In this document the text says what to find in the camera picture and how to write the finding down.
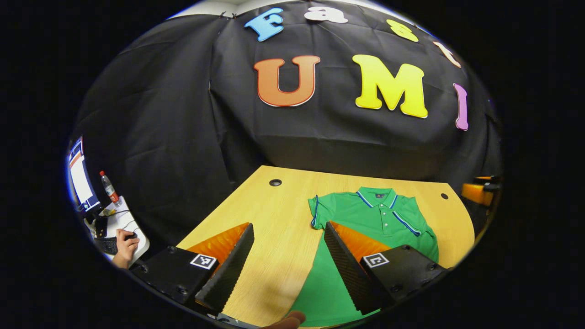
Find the orange soft pad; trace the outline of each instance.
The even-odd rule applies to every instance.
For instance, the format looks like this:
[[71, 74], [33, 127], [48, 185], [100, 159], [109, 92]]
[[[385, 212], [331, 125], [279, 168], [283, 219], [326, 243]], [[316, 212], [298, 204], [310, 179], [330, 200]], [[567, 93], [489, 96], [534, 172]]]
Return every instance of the orange soft pad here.
[[359, 263], [362, 257], [379, 253], [390, 249], [389, 246], [378, 242], [367, 235], [363, 235], [360, 232], [354, 231], [349, 227], [337, 224], [334, 221], [330, 221], [331, 225], [346, 247], [351, 251], [352, 255], [356, 258]]
[[240, 237], [244, 233], [244, 230], [248, 227], [248, 224], [250, 224], [250, 222], [232, 227], [227, 231], [221, 232], [218, 235], [214, 235], [207, 240], [199, 242], [187, 250], [215, 257], [218, 259], [218, 262], [221, 266], [221, 264], [225, 262], [226, 258], [228, 258], [229, 253], [232, 252], [233, 247], [240, 240]]

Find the black fabric backdrop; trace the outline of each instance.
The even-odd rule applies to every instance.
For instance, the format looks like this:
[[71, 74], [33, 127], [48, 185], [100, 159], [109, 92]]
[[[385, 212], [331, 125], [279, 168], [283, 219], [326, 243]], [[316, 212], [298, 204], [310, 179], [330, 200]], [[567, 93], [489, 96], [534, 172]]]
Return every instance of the black fabric backdrop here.
[[[307, 21], [311, 6], [340, 9], [349, 22]], [[284, 9], [284, 30], [258, 42], [243, 25], [273, 7]], [[455, 67], [432, 44], [440, 40], [412, 28], [419, 38], [413, 43], [386, 19], [400, 22], [356, 5], [295, 1], [236, 19], [191, 15], [159, 24], [98, 77], [71, 134], [84, 137], [100, 200], [109, 202], [98, 174], [105, 170], [145, 234], [175, 245], [262, 164], [441, 181], [457, 193], [475, 176], [500, 174], [499, 122], [473, 63], [442, 42], [462, 65]], [[292, 91], [298, 67], [291, 60], [307, 54], [321, 58], [313, 97], [297, 107], [262, 102], [253, 65], [283, 59], [280, 89]], [[421, 68], [428, 117], [404, 115], [400, 106], [389, 111], [385, 103], [357, 107], [355, 54], [380, 58], [394, 75], [404, 63]], [[468, 93], [468, 131], [455, 127], [453, 83]]]

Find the white desk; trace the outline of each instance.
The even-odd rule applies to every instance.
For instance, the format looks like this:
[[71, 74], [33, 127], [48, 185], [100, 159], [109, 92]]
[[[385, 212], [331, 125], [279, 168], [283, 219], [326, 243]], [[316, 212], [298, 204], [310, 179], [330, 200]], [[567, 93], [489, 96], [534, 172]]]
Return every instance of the white desk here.
[[[115, 237], [116, 229], [118, 228], [123, 228], [126, 231], [136, 233], [137, 237], [140, 239], [140, 242], [138, 242], [138, 248], [136, 248], [136, 250], [134, 251], [134, 256], [132, 257], [132, 260], [128, 263], [128, 266], [131, 266], [132, 264], [134, 264], [134, 262], [136, 262], [137, 259], [140, 258], [140, 256], [142, 256], [148, 250], [148, 248], [150, 247], [150, 241], [144, 235], [144, 233], [138, 226], [138, 223], [136, 223], [136, 221], [134, 220], [134, 217], [132, 217], [132, 213], [130, 211], [125, 211], [129, 209], [128, 205], [126, 204], [126, 200], [124, 200], [124, 197], [120, 196], [120, 200], [122, 200], [122, 205], [120, 205], [120, 207], [116, 208], [114, 203], [110, 203], [106, 207], [107, 210], [116, 209], [116, 213], [108, 217], [108, 229], [106, 237], [108, 238]], [[90, 230], [92, 230], [92, 233], [95, 232], [95, 227], [91, 227]], [[104, 253], [104, 255], [110, 261], [114, 257], [114, 255], [110, 255], [108, 253]]]

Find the orange letter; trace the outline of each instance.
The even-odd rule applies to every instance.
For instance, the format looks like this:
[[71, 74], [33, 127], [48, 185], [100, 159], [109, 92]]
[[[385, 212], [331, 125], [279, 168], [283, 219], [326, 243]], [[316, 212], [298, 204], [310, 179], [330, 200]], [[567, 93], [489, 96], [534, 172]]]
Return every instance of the orange letter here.
[[278, 68], [284, 65], [282, 59], [267, 59], [254, 65], [258, 71], [258, 96], [274, 107], [297, 106], [308, 101], [315, 92], [315, 65], [321, 59], [317, 56], [297, 56], [292, 62], [298, 65], [298, 88], [293, 92], [280, 91]]

